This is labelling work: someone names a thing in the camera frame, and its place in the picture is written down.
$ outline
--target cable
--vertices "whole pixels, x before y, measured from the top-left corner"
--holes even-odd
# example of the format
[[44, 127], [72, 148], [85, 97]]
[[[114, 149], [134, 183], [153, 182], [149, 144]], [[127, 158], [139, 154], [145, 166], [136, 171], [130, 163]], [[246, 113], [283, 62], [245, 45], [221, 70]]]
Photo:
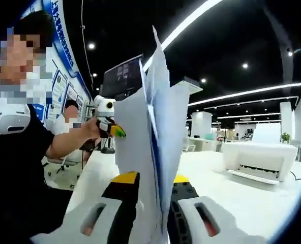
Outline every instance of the cable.
[[291, 171], [292, 175], [294, 175], [295, 181], [301, 180], [301, 178], [296, 178], [296, 175]]
[[82, 33], [82, 36], [83, 36], [83, 44], [84, 44], [84, 51], [85, 51], [87, 68], [88, 68], [89, 76], [91, 77], [91, 81], [92, 81], [92, 90], [94, 90], [93, 89], [94, 81], [93, 81], [93, 76], [91, 75], [91, 70], [89, 69], [89, 64], [88, 64], [88, 59], [87, 59], [87, 52], [86, 52], [86, 45], [85, 45], [85, 38], [84, 38], [85, 26], [83, 25], [83, 2], [84, 2], [84, 0], [81, 0], [81, 33]]

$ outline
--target person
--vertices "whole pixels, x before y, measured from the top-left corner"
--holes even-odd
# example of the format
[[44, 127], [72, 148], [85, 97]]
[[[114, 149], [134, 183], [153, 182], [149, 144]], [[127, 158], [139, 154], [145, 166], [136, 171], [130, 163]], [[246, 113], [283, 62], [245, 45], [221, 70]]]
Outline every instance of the person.
[[[13, 26], [7, 45], [0, 48], [0, 87], [29, 82], [26, 74], [52, 46], [53, 31], [52, 17], [43, 11]], [[44, 156], [59, 159], [100, 137], [95, 118], [54, 136], [37, 118], [32, 104], [27, 106], [31, 118], [26, 129], [0, 135], [0, 243], [31, 243], [32, 236], [50, 233], [62, 224], [71, 192], [47, 186], [41, 160]]]
[[[59, 117], [55, 120], [53, 124], [53, 133], [59, 135], [62, 133], [69, 132], [70, 128], [73, 128], [74, 125], [71, 123], [77, 122], [78, 117], [78, 104], [72, 99], [68, 99], [65, 102], [64, 113], [60, 114]], [[94, 142], [95, 146], [101, 141], [101, 138], [97, 138]], [[84, 151], [83, 162], [87, 162], [89, 157], [92, 154], [92, 151]], [[80, 162], [82, 158], [82, 152], [80, 150], [75, 150], [70, 153], [67, 158], [74, 162]]]

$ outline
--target black ceiling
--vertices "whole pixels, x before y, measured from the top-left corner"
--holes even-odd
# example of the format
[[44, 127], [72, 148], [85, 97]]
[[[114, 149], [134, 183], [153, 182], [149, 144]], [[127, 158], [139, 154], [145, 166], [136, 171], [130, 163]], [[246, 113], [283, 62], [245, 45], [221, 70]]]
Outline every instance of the black ceiling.
[[[145, 63], [155, 50], [152, 25], [161, 42], [204, 0], [83, 0], [84, 38], [96, 49], [87, 50], [91, 73], [97, 73], [92, 87], [87, 68], [81, 31], [81, 1], [64, 1], [70, 43], [82, 77], [95, 96], [103, 73], [113, 66], [143, 54]], [[27, 3], [14, 4], [16, 11]], [[273, 17], [285, 29], [290, 48], [301, 48], [301, 0], [223, 0], [188, 26], [165, 50], [171, 81], [184, 76], [199, 81], [203, 91], [190, 96], [190, 102], [242, 92], [266, 86], [301, 82], [301, 51], [285, 61], [289, 44], [274, 31]], [[9, 26], [19, 13], [2, 19], [0, 27]], [[249, 68], [244, 70], [242, 63]], [[301, 96], [301, 87], [225, 99], [192, 106], [189, 114], [206, 107], [261, 100], [274, 97]], [[255, 103], [210, 110], [213, 117], [242, 115], [245, 110], [278, 112], [279, 102]]]

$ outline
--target white desk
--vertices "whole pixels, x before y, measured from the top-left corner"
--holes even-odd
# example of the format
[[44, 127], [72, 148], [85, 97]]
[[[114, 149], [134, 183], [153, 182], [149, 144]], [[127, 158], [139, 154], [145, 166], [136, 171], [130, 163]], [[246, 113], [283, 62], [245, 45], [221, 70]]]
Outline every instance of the white desk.
[[218, 141], [211, 141], [202, 138], [189, 137], [192, 144], [196, 145], [195, 151], [216, 151]]
[[[114, 155], [94, 151], [76, 185], [67, 211], [85, 199], [97, 201], [112, 178], [119, 174]], [[292, 172], [301, 178], [301, 162]], [[301, 180], [289, 173], [277, 186], [229, 174], [220, 152], [183, 153], [178, 174], [187, 177], [199, 196], [208, 196], [236, 218], [239, 229], [269, 239], [284, 224], [301, 195]]]

